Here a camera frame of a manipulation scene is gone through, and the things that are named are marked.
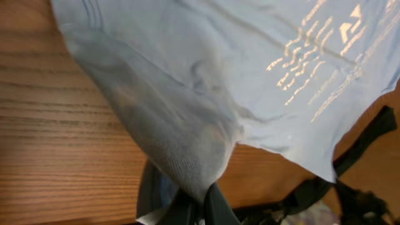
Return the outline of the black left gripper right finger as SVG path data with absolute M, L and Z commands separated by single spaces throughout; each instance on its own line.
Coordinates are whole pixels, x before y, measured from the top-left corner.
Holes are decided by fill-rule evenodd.
M 213 183 L 204 200 L 205 225 L 240 225 L 217 183 Z

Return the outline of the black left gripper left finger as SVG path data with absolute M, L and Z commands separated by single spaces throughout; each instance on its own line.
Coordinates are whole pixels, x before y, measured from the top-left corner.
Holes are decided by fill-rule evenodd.
M 180 189 L 157 225 L 194 225 L 197 202 Z

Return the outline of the light blue printed t-shirt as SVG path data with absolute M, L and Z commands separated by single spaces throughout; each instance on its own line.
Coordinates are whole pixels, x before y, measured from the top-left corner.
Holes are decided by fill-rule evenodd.
M 157 224 L 182 189 L 204 200 L 237 144 L 314 174 L 283 200 L 233 210 L 281 224 L 339 196 L 342 224 L 383 224 L 386 203 L 339 177 L 396 129 L 383 107 L 339 158 L 334 148 L 399 81 L 398 1 L 75 1 L 51 3 L 67 49 L 148 161 L 137 220 Z

